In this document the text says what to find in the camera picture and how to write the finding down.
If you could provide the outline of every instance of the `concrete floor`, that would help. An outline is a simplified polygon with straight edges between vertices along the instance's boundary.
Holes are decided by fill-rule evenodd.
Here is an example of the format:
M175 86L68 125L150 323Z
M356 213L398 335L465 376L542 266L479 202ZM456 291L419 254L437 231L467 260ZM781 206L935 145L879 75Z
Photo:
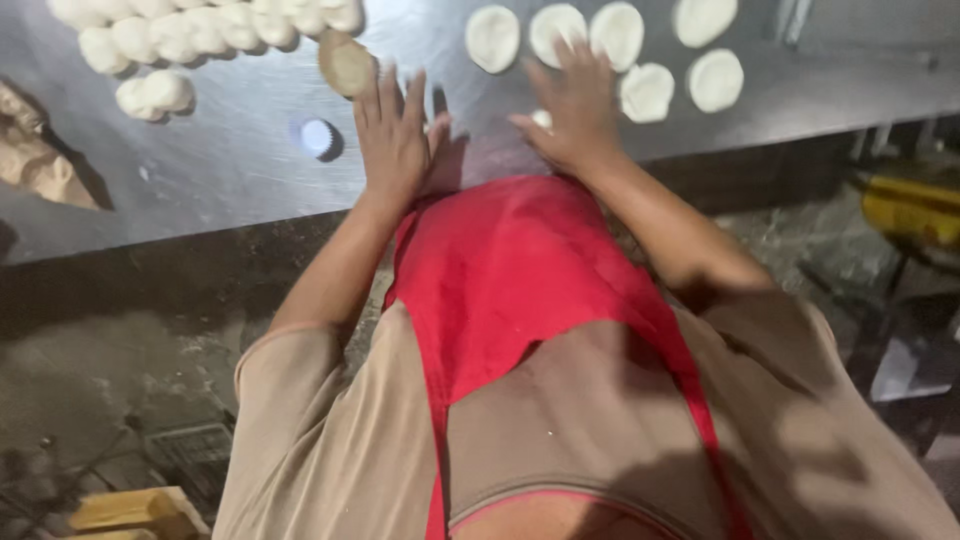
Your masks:
M849 141L838 135L649 165L739 237L786 290L820 306L844 357L857 344L860 320L798 262L814 261L879 294L899 260L864 222L859 193L845 183L840 163ZM58 467L68 468L102 452L131 415L146 433L223 422L224 411L237 409L237 360L343 216L0 268L0 450L16 449L27 469L42 468L49 464L34 464L38 442L54 435ZM612 221L612 230L640 260L622 226ZM391 279L385 260L348 347L354 369ZM131 470L107 467L104 475L118 487L144 485L147 473ZM4 474L0 468L0 480Z

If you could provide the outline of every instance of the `dough ball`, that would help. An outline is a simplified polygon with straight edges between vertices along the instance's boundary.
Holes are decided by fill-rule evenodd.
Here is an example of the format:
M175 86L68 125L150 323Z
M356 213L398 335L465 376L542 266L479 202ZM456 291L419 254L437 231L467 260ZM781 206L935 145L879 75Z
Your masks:
M110 28L113 42L120 52L132 61L154 63L160 55L150 41L150 21L143 17L130 17L113 24Z
M520 48L520 21L503 6L487 6L467 21L467 52L488 73L510 67Z
M737 0L680 0L673 9L673 30L680 43L699 49L727 32L736 11Z
M590 21L590 46L594 53L607 52L617 73L631 68L643 47L643 17L627 2L612 2Z
M544 128L546 131L553 133L553 114L550 114L546 110L539 109L535 110L533 114L530 115L530 119L534 121L535 124Z
M110 20L123 20L136 15L133 6L127 0L86 0L91 8Z
M187 34L198 53L221 55L229 49L227 40L220 33L220 18L216 8L209 6L183 12Z
M113 75L130 66L130 60L113 42L109 28L87 28L80 32L80 52L97 73Z
M250 4L230 4L217 8L217 20L220 34L229 46L249 51L260 45L260 36L253 29L253 10L250 9Z
M547 6L530 21L530 46L537 58L550 67L560 69L560 60L553 43L563 36L567 43L575 38L587 39L587 20L569 4Z
M169 61L188 63L200 55L193 46L186 17L180 12L150 21L150 42Z
M193 85L176 71L161 69L143 80L143 99L149 107L176 112L193 103Z
M182 10L193 10L206 5L206 0L173 0L175 6Z
M130 5L148 19L161 18L177 10L170 0L130 0Z
M326 83L344 97L359 95L376 71L367 47L339 30L327 30L320 36L317 60Z
M661 122L670 112L674 86L673 75L662 65L635 65L620 82L620 108L636 124Z
M274 47L287 47L297 38L297 29L283 14L281 0L254 0L253 29Z
M78 32L107 26L107 18L83 0L47 0L50 13Z
M143 79L130 79L117 88L117 105L130 118L156 122L163 117L163 111L147 105L144 100Z
M360 0L340 1L340 6L324 7L333 6L336 2L327 0L324 3L324 0L321 0L326 25L334 30L348 34L360 30L360 25L363 24L363 8L360 6Z
M317 37L326 28L324 9L319 0L285 0L283 14L305 36Z
M716 49L690 66L687 91L697 108L712 113L729 109L743 90L743 66L727 49Z

